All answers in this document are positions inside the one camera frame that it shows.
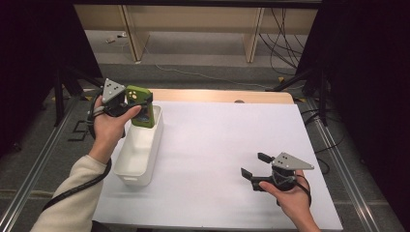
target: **white plastic container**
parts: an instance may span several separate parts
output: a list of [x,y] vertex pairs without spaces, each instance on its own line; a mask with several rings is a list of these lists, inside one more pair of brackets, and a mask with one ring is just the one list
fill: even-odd
[[130,186],[147,186],[151,182],[160,146],[162,110],[153,105],[155,125],[151,129],[130,125],[124,145],[114,165],[114,173]]

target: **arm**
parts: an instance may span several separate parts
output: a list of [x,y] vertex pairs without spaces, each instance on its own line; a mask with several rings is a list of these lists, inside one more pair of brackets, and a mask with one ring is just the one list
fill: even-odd
[[[101,97],[95,107],[102,105]],[[54,196],[78,187],[103,174],[118,140],[120,140],[124,125],[135,116],[140,106],[136,106],[118,118],[102,114],[95,118],[94,129],[96,141],[89,155],[79,159],[73,166],[70,177],[55,191]],[[42,212],[32,231],[90,231],[92,217],[103,188],[99,182],[83,191],[56,203]]]
[[[304,172],[301,170],[297,170],[296,174],[304,176]],[[308,183],[304,178],[297,177],[297,181],[308,188]],[[311,215],[308,196],[299,187],[294,187],[289,191],[281,191],[268,182],[260,182],[259,186],[278,200],[283,212],[293,221],[299,231],[320,231]]]

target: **white tabletop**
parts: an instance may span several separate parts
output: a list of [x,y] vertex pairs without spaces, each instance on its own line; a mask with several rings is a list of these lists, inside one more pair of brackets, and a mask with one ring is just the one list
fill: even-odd
[[[295,229],[267,192],[253,191],[241,167],[270,176],[257,153],[286,152],[311,163],[312,214],[321,229],[342,230],[295,104],[154,101],[163,133],[152,182],[129,187],[104,180],[94,219],[151,228]],[[112,156],[116,161],[124,139]]]

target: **white sleeve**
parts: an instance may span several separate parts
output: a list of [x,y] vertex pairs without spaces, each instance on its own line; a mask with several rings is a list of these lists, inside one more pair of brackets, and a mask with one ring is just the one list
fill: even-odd
[[[105,164],[84,156],[73,166],[70,177],[53,197],[95,179],[105,171]],[[103,181],[56,203],[43,211],[31,231],[91,231],[92,217],[103,188]]]

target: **green object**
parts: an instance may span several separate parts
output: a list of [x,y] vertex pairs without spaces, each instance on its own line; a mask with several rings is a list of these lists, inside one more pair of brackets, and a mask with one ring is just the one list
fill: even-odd
[[141,111],[131,119],[131,122],[136,127],[152,128],[155,125],[153,111],[153,94],[148,89],[136,87],[133,85],[127,86],[126,89],[127,103],[129,105],[140,104]]

